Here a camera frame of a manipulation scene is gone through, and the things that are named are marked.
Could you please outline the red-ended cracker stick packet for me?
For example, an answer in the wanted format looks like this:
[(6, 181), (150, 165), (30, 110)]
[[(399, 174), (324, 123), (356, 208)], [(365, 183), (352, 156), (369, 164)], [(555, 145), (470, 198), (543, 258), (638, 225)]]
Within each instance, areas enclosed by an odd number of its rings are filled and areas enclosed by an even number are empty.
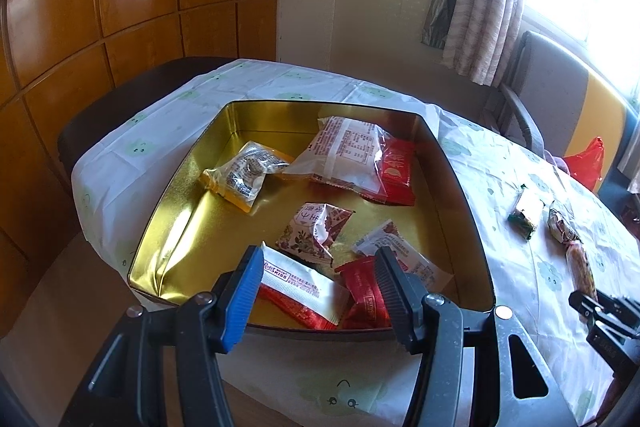
[(582, 243), (571, 241), (566, 247), (566, 262), (576, 291), (598, 301), (597, 287)]

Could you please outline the small white sachet packet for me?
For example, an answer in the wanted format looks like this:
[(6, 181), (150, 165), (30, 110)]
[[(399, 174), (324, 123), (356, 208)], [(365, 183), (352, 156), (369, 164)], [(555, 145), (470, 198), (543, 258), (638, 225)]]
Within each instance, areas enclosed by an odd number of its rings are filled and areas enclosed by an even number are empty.
[(374, 256), (388, 247), (396, 257), (401, 269), (419, 277), (423, 286), (431, 293), (440, 293), (452, 280), (452, 275), (426, 259), (402, 236), (393, 220), (387, 220), (352, 245), (357, 255)]

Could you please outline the small dark red candy wrapper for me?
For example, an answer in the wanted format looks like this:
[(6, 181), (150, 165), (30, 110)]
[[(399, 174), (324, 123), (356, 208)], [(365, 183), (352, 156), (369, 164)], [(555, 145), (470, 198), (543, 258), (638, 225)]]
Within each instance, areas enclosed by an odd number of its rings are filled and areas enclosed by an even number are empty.
[(390, 316), (374, 273), (375, 259), (362, 257), (336, 269), (352, 295), (343, 329), (388, 329)]

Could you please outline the red white wafer packet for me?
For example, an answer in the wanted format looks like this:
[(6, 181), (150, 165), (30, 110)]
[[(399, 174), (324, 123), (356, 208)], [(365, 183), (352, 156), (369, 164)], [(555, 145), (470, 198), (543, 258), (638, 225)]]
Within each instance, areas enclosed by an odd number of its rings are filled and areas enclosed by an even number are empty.
[(273, 303), (298, 324), (316, 331), (333, 331), (341, 323), (350, 292), (315, 269), (260, 245), (264, 273), (258, 296)]

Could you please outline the brown chocolate cake packet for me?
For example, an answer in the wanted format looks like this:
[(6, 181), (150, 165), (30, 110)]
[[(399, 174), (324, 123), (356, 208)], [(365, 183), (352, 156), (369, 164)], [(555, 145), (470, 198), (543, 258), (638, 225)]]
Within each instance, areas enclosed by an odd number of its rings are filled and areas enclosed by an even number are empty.
[(547, 227), (552, 237), (567, 247), (570, 243), (580, 242), (568, 210), (559, 202), (552, 202), (548, 210)]

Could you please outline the floral white red snack packet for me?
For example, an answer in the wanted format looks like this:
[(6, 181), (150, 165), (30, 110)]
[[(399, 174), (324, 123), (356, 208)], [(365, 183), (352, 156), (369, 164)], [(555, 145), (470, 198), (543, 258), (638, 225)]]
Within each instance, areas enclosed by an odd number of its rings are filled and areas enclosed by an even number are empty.
[(354, 210), (305, 202), (276, 240), (276, 247), (314, 265), (333, 265), (330, 248)]

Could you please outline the green-ended cracker packet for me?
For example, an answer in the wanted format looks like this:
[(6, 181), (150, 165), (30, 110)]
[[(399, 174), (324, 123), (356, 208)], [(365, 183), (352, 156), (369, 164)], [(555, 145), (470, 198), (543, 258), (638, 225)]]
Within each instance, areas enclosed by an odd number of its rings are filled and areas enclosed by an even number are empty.
[(545, 205), (536, 191), (522, 184), (518, 198), (506, 220), (523, 239), (529, 241), (538, 228)]

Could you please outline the yellow clear snack packet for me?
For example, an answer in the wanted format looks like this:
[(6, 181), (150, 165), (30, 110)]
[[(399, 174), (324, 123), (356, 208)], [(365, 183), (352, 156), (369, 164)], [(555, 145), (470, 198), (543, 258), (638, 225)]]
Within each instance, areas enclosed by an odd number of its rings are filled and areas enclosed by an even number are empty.
[(254, 141), (246, 142), (224, 165), (204, 169), (198, 182), (209, 192), (249, 213), (268, 174), (280, 174), (293, 158)]

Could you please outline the large clear bread packet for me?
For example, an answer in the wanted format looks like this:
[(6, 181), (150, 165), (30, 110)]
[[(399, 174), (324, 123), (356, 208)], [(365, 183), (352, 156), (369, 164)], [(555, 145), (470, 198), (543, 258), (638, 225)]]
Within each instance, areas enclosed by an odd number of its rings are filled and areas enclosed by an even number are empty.
[(283, 174), (306, 176), (385, 202), (382, 162), (392, 136), (372, 122), (341, 116), (320, 118), (318, 124), (314, 139)]

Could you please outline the gold metal tin box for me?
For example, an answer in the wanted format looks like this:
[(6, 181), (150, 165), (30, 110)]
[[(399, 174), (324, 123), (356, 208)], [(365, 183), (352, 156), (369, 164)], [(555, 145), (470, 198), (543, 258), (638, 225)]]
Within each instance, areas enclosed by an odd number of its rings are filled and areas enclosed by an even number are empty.
[(127, 274), (180, 305), (247, 248), (264, 250), (253, 331), (297, 339), (388, 333), (373, 280), (378, 247), (474, 311), (496, 301), (471, 209), (434, 127), (398, 109), (236, 101), (190, 147)]

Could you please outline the red plastic bag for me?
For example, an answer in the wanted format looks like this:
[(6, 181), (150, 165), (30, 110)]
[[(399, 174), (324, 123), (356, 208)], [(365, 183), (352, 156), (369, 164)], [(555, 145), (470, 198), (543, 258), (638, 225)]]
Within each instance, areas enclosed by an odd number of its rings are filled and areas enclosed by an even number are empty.
[(593, 138), (582, 152), (564, 157), (570, 176), (593, 192), (602, 179), (605, 148), (600, 136)]

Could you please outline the wooden wall panelling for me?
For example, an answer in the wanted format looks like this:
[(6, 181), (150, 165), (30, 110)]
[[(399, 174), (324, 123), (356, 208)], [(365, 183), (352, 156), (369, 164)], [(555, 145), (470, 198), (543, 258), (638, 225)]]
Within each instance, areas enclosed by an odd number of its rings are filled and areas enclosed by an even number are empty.
[(77, 231), (56, 156), (101, 96), (190, 56), (271, 60), (277, 0), (1, 0), (1, 327)]

